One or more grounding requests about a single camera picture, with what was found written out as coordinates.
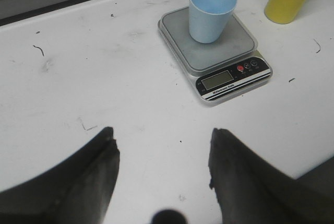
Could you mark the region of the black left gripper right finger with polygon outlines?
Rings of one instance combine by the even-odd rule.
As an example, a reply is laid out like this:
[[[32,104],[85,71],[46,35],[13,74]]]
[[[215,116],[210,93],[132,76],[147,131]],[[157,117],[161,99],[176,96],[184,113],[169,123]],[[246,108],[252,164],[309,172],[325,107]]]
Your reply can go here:
[[[223,223],[333,223],[333,158],[293,179],[215,128],[208,165]]]

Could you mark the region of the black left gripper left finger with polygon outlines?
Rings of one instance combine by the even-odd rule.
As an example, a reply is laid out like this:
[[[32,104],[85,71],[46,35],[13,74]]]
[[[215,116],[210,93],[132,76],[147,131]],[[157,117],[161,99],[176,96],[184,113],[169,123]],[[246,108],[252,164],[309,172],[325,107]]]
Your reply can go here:
[[[103,223],[119,165],[106,127],[60,164],[1,192],[1,223]]]

